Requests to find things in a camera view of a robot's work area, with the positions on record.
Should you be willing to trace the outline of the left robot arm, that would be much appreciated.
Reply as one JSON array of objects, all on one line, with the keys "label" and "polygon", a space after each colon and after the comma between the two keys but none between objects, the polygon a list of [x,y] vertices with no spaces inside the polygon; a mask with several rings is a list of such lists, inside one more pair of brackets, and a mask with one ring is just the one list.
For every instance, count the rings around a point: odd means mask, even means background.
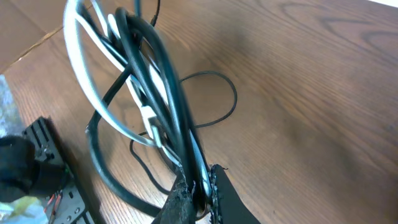
[{"label": "left robot arm", "polygon": [[1,202],[48,197],[69,180],[65,166],[35,159],[34,144],[22,136],[1,138]]}]

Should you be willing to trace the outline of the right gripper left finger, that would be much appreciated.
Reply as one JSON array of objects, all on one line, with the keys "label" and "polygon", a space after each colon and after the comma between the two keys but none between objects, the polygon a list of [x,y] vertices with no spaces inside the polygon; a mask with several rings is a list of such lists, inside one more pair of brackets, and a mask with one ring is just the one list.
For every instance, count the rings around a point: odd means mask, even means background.
[{"label": "right gripper left finger", "polygon": [[152,224],[192,224],[195,223],[192,195],[187,189],[185,177],[178,172],[171,193],[160,213]]}]

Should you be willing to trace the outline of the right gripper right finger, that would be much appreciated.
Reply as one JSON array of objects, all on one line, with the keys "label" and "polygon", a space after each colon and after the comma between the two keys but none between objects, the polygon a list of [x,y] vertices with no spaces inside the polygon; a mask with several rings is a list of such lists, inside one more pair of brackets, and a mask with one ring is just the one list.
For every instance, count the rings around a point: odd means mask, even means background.
[{"label": "right gripper right finger", "polygon": [[229,180],[224,168],[211,167],[211,222],[220,224],[260,224],[248,210]]}]

